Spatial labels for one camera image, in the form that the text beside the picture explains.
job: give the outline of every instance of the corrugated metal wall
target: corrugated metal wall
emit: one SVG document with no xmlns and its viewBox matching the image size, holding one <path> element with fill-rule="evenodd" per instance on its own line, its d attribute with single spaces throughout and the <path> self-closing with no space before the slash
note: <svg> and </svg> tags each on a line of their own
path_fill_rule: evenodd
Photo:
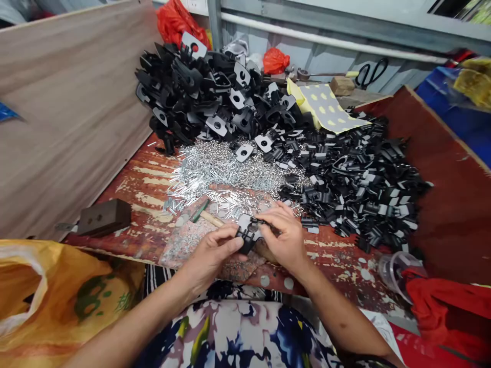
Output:
<svg viewBox="0 0 491 368">
<path fill-rule="evenodd" d="M 263 22 L 270 22 L 267 18 L 257 19 Z M 327 37 L 352 41 L 356 43 L 369 44 L 402 51 L 416 51 L 415 49 L 405 48 L 386 42 L 372 41 L 362 36 L 355 37 L 332 31 L 318 30 L 311 27 L 297 25 L 285 21 L 271 21 L 273 24 L 291 28 L 298 31 L 319 34 Z M 290 63 L 308 70 L 310 73 L 334 72 L 342 73 L 346 71 L 357 71 L 366 63 L 373 68 L 382 58 L 379 55 L 359 53 L 356 51 L 329 47 L 317 43 L 298 40 L 295 38 L 276 35 L 241 25 L 223 22 L 224 44 L 246 35 L 249 41 L 249 53 L 264 54 L 269 48 L 276 47 L 283 53 L 290 56 Z M 415 88 L 423 79 L 436 67 L 434 64 L 426 64 L 409 60 L 389 58 L 389 66 L 384 74 L 367 90 L 381 94 L 391 95 L 402 85 L 408 84 Z M 329 81 L 330 77 L 315 77 L 316 80 Z"/>
</svg>

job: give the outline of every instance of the work table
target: work table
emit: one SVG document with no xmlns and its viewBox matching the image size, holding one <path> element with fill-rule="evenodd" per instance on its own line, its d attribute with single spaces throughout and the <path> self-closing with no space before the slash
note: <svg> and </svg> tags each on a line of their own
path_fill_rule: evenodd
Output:
<svg viewBox="0 0 491 368">
<path fill-rule="evenodd" d="M 171 186 L 169 179 L 179 161 L 158 153 L 155 150 L 158 145 L 156 135 L 152 134 L 97 200 L 119 198 L 130 203 L 131 226 L 102 238 L 70 234 L 65 243 L 134 261 L 159 263 L 179 217 L 179 213 L 174 216 L 162 212 Z M 364 253 L 355 246 L 354 236 L 339 237 L 330 226 L 321 226 L 319 234 L 305 231 L 304 243 L 313 262 L 353 303 L 368 310 L 404 316 L 404 302 L 378 276 L 379 254 Z M 303 287 L 283 267 L 269 262 L 259 266 L 246 283 L 305 295 Z"/>
</svg>

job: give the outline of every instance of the black scissors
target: black scissors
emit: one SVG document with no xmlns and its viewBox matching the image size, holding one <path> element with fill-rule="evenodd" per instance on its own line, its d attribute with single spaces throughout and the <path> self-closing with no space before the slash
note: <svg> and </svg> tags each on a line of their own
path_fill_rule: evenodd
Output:
<svg viewBox="0 0 491 368">
<path fill-rule="evenodd" d="M 383 65 L 383 69 L 382 71 L 377 75 L 377 70 L 378 70 L 378 67 Z M 368 73 L 370 73 L 370 64 L 369 63 L 366 63 L 365 65 L 362 66 L 362 68 L 360 69 L 360 74 L 362 73 L 363 70 L 366 69 L 365 71 L 365 75 L 363 76 L 363 80 L 362 82 L 360 83 L 359 80 L 358 80 L 358 77 L 360 76 L 360 74 L 358 74 L 358 76 L 356 77 L 356 79 L 354 80 L 356 82 L 356 84 L 358 86 L 361 87 L 361 89 L 365 90 L 367 89 L 367 87 L 372 84 L 373 82 L 375 82 L 378 78 L 380 78 L 380 76 L 385 72 L 385 70 L 387 69 L 387 67 L 389 66 L 389 59 L 387 58 L 382 58 L 378 61 L 377 65 L 375 66 L 375 68 L 373 69 L 373 73 L 372 75 L 370 76 L 370 78 L 368 79 L 368 83 L 365 83 L 365 81 L 367 80 L 367 77 L 368 77 Z"/>
</svg>

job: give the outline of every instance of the hammer head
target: hammer head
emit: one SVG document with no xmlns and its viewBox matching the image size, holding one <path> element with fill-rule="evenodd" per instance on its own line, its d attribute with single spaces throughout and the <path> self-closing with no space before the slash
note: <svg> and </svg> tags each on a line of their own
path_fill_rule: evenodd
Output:
<svg viewBox="0 0 491 368">
<path fill-rule="evenodd" d="M 199 219 L 199 216 L 201 215 L 201 212 L 203 212 L 206 207 L 208 207 L 208 204 L 210 203 L 210 200 L 207 199 L 203 205 L 201 205 L 191 216 L 189 219 L 191 222 L 196 223 L 196 221 Z"/>
</svg>

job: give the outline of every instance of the yellow sheet with dots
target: yellow sheet with dots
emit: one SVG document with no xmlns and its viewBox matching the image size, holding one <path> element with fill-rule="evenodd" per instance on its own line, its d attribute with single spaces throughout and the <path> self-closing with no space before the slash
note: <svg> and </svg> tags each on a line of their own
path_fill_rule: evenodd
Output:
<svg viewBox="0 0 491 368">
<path fill-rule="evenodd" d="M 336 134 L 370 124 L 366 120 L 352 118 L 339 105 L 329 84 L 297 86 L 288 79 L 287 91 L 294 95 L 302 113 L 310 111 L 317 129 L 325 128 Z"/>
</svg>

